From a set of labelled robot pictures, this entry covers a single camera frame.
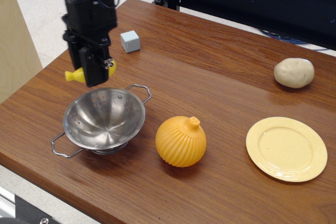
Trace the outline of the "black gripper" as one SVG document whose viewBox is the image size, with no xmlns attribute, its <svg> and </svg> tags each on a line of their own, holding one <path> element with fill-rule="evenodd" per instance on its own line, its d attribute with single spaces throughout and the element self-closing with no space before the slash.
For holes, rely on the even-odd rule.
<svg viewBox="0 0 336 224">
<path fill-rule="evenodd" d="M 83 68 L 86 85 L 95 87 L 109 79 L 112 58 L 110 30 L 117 26 L 114 0 L 65 0 L 67 14 L 63 39 L 75 70 Z"/>
</svg>

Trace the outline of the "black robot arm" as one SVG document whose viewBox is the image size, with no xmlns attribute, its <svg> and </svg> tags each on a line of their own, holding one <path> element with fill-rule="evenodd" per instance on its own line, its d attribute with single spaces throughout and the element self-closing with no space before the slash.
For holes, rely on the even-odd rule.
<svg viewBox="0 0 336 224">
<path fill-rule="evenodd" d="M 82 69 L 85 83 L 94 87 L 109 79 L 114 67 L 109 53 L 109 32 L 117 26 L 114 0 L 65 0 L 67 13 L 62 20 L 72 64 Z"/>
</svg>

